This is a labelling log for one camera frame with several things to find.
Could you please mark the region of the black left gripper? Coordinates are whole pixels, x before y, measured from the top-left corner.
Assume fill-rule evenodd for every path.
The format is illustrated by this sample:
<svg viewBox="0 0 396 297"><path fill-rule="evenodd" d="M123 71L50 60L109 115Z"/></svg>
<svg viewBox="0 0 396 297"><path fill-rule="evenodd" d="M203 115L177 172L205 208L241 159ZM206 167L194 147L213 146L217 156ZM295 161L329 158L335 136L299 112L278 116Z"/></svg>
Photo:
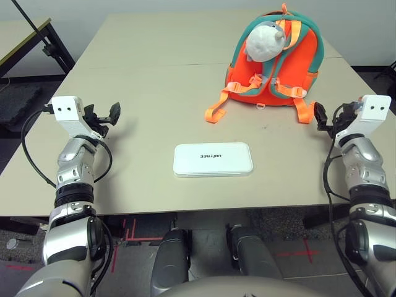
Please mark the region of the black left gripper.
<svg viewBox="0 0 396 297"><path fill-rule="evenodd" d="M120 115L120 103L114 103L111 106L109 117L98 117L94 113L94 104L91 104L84 107L83 119L93 131L97 132L102 137L106 137L109 131L109 128L106 124L110 123L112 126L115 126Z"/></svg>

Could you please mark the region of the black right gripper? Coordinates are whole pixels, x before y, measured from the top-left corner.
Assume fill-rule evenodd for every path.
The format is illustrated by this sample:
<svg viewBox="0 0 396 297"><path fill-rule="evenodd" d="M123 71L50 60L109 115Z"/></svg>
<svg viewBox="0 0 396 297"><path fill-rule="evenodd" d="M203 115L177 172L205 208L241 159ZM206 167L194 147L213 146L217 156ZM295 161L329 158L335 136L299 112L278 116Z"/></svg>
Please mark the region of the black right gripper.
<svg viewBox="0 0 396 297"><path fill-rule="evenodd" d="M318 131L328 132L331 139L335 135L343 130L345 130L356 118L356 102L344 103L343 112L335 118L335 123L327 126L327 115L325 108L319 102L314 104L314 117L317 122Z"/></svg>

